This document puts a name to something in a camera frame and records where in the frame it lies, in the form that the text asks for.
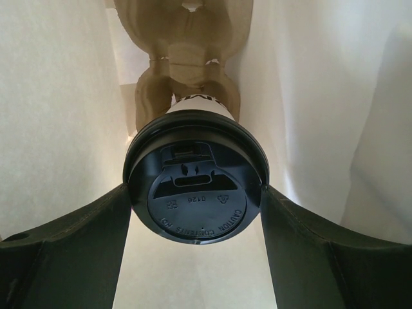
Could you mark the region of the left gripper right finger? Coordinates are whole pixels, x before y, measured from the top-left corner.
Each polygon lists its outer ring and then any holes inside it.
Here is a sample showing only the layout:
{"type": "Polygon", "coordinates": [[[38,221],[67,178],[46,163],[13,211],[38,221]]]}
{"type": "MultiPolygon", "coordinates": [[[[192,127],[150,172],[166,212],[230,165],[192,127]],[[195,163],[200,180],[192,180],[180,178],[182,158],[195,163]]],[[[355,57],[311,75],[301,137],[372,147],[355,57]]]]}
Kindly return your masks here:
{"type": "Polygon", "coordinates": [[[262,190],[278,308],[411,308],[411,245],[369,237],[262,190]]]}

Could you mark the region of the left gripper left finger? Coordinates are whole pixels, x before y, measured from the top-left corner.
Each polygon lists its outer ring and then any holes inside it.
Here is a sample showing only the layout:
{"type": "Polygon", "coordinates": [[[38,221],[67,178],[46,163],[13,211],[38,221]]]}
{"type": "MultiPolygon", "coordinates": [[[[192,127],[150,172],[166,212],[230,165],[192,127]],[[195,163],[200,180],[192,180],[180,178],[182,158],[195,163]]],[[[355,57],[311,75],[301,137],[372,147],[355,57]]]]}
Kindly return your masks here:
{"type": "Polygon", "coordinates": [[[127,185],[1,242],[1,308],[112,308],[131,216],[127,185]]]}

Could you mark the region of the black coffee cup lid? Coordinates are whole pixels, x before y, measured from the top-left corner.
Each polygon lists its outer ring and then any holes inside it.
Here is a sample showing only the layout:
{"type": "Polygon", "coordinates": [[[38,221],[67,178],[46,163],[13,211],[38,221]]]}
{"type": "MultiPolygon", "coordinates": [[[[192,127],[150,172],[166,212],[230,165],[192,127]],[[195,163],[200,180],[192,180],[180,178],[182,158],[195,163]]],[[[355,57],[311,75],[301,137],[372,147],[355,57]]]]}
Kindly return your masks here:
{"type": "Polygon", "coordinates": [[[206,245],[234,237],[258,215],[269,164],[237,122],[210,111],[177,111],[134,137],[123,181],[147,228],[171,241],[206,245]]]}

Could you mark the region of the brown paper bag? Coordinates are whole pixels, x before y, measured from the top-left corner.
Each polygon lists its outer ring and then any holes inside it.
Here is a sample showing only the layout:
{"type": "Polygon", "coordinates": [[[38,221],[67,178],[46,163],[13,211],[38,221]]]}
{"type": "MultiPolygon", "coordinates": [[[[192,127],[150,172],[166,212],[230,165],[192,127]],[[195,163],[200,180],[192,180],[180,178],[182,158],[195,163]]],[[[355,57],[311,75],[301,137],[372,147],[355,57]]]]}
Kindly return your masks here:
{"type": "MultiPolygon", "coordinates": [[[[1,2],[1,236],[121,181],[132,83],[148,58],[103,1],[1,2]]],[[[411,2],[255,1],[227,66],[271,184],[357,232],[411,241],[411,2]]],[[[210,246],[133,216],[115,308],[279,308],[261,222],[210,246]]]]}

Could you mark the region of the white paper cup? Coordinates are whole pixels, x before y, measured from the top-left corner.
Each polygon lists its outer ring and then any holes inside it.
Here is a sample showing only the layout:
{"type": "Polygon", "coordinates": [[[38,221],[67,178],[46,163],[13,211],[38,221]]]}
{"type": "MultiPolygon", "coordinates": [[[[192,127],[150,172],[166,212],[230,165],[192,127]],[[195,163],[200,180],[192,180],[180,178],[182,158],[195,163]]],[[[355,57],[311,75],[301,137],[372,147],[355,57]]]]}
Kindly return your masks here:
{"type": "Polygon", "coordinates": [[[166,113],[187,110],[208,111],[234,120],[232,114],[219,100],[215,97],[202,94],[189,95],[177,100],[171,105],[166,113]]]}

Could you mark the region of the brown cardboard cup carrier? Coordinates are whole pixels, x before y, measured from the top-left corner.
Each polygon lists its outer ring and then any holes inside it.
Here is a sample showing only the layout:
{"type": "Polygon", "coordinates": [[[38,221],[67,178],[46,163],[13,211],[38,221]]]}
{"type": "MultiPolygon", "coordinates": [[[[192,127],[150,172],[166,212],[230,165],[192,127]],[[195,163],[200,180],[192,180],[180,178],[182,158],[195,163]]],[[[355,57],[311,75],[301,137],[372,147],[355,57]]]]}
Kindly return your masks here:
{"type": "Polygon", "coordinates": [[[133,131],[164,115],[173,99],[189,95],[215,98],[239,120],[240,94],[225,64],[247,42],[252,1],[115,1],[114,6],[131,41],[149,56],[135,88],[133,131]]]}

